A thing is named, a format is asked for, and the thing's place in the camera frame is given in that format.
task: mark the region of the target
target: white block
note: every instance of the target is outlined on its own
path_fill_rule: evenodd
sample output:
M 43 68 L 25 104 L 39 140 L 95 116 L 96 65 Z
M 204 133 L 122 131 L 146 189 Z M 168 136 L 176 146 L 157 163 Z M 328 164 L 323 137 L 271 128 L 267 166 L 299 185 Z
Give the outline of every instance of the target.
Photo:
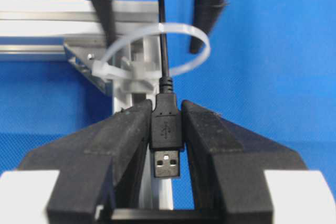
M 0 177 L 0 223 L 48 224 L 46 207 L 58 170 L 4 172 Z
M 336 205 L 320 171 L 265 170 L 273 224 L 335 224 Z

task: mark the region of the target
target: metal usb plug tip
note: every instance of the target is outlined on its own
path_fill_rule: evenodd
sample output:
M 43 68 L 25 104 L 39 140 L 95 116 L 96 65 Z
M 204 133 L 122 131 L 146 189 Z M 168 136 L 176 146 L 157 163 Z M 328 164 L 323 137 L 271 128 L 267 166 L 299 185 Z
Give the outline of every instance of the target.
M 154 177 L 174 178 L 180 176 L 180 151 L 154 152 Z

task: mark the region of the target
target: cable strain relief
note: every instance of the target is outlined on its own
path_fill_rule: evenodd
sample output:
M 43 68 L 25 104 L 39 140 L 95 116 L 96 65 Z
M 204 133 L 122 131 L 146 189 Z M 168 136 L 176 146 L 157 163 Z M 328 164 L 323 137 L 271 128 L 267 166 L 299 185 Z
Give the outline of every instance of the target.
M 161 77 L 160 93 L 173 93 L 173 79 L 171 77 Z

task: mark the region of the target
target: black usb connector housing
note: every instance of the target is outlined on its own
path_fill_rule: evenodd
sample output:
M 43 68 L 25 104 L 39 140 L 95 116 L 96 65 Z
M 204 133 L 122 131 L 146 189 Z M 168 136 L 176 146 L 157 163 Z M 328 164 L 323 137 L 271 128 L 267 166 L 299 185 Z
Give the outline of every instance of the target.
M 171 85 L 163 84 L 162 79 L 160 84 L 161 91 L 165 93 L 156 95 L 150 141 L 150 149 L 154 152 L 154 176 L 179 177 L 180 150 L 183 148 L 181 112 L 177 108 L 176 94 L 170 89 Z

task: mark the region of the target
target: black cable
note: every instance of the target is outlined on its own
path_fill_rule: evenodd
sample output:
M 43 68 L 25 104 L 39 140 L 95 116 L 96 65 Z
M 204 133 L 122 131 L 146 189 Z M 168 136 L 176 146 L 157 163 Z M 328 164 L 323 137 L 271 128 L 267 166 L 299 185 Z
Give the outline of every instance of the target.
M 159 22 L 163 23 L 166 21 L 164 0 L 159 0 Z M 166 34 L 160 35 L 160 46 L 161 46 L 161 67 L 162 67 L 162 77 L 169 77 L 169 62 L 167 53 L 167 36 Z

